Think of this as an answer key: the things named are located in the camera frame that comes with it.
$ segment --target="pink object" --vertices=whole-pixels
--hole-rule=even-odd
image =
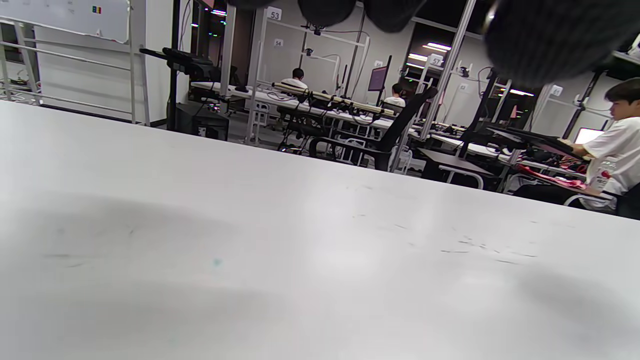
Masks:
[[[587,185],[585,183],[583,183],[582,181],[580,181],[580,180],[567,181],[567,180],[556,179],[556,178],[551,177],[551,176],[547,176],[547,175],[543,175],[543,174],[537,173],[537,172],[531,170],[531,168],[523,166],[523,165],[520,165],[520,164],[516,165],[516,169],[519,172],[523,172],[525,174],[533,175],[535,177],[539,177],[540,179],[544,179],[544,180],[547,180],[547,181],[552,181],[554,183],[560,184],[562,186],[566,186],[568,188],[575,188],[575,189],[580,189],[580,190],[585,190],[587,188]]]

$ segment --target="whiteboard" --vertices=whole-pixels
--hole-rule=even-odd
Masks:
[[[129,39],[129,0],[0,0],[0,17],[121,43]]]

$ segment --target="fluorescent light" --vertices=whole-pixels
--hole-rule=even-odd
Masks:
[[[524,92],[524,91],[520,91],[520,90],[510,90],[509,92],[512,93],[512,94],[516,94],[516,95],[535,96],[533,94],[529,94],[528,92]]]
[[[440,44],[436,44],[436,43],[433,43],[433,42],[430,42],[430,43],[426,44],[425,46],[437,47],[438,49],[442,49],[442,50],[446,50],[446,51],[451,50],[451,46],[440,45]]]
[[[448,50],[442,50],[442,49],[439,49],[437,47],[428,46],[428,45],[423,45],[422,47],[426,47],[427,49],[434,50],[434,51],[440,51],[441,53],[447,53],[448,52]]]
[[[412,66],[412,67],[417,67],[419,69],[424,69],[424,66],[420,66],[420,65],[416,65],[416,64],[412,64],[412,63],[406,63],[406,64],[409,65],[409,66]]]
[[[409,59],[416,59],[420,61],[427,61],[429,58],[418,54],[409,54]]]

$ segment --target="bottle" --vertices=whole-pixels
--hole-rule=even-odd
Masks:
[[[598,167],[596,176],[589,183],[589,187],[597,192],[602,192],[615,171],[616,159],[611,157],[604,159],[600,167]]]

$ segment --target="person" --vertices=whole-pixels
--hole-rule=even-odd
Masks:
[[[402,92],[402,85],[395,84],[394,86],[391,86],[391,92],[393,93],[393,96],[387,97],[385,99],[385,102],[387,104],[401,106],[404,108],[406,106],[406,103],[404,102],[404,99],[400,97],[400,93]]]
[[[302,79],[305,78],[305,72],[302,71],[301,68],[293,69],[293,73],[291,75],[291,79],[284,79],[281,83],[286,85],[295,86],[296,88],[306,89],[308,88],[307,84],[302,82]]]
[[[587,169],[587,183],[594,180],[603,161],[612,157],[616,170],[604,188],[616,195],[624,195],[640,183],[640,78],[629,79],[607,91],[605,99],[611,101],[611,116],[614,124],[594,140],[577,145],[566,142],[578,157],[591,158]],[[564,204],[574,192],[552,185],[525,185],[515,196]],[[580,199],[572,202],[574,208],[584,208],[604,213],[614,213],[616,200],[602,202]]]

